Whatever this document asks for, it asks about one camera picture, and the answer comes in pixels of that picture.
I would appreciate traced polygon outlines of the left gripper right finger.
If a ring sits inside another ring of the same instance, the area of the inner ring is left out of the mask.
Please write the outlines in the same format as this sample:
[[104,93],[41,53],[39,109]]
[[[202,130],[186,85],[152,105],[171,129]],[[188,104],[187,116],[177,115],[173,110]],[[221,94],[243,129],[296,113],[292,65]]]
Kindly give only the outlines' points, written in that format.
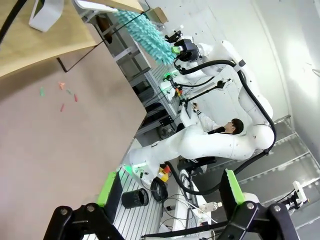
[[261,240],[299,239],[287,207],[282,203],[264,207],[246,200],[232,170],[224,170],[219,193],[227,217],[220,240],[242,240],[247,233],[256,233]]

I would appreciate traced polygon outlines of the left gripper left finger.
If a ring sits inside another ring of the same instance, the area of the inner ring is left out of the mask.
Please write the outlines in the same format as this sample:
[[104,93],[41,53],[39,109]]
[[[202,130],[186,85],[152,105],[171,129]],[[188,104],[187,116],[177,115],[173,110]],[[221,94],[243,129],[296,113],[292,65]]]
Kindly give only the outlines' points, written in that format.
[[45,240],[84,240],[93,235],[97,240],[122,240],[114,226],[123,187],[118,171],[109,173],[96,202],[78,209],[58,206],[50,219]]

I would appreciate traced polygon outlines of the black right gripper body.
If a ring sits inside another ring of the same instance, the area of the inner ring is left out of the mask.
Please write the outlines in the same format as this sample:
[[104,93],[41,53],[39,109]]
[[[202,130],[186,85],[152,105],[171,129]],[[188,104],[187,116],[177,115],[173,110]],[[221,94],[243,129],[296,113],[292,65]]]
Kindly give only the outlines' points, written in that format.
[[176,42],[176,46],[180,47],[177,57],[182,62],[194,62],[200,56],[199,48],[191,39],[181,39]]

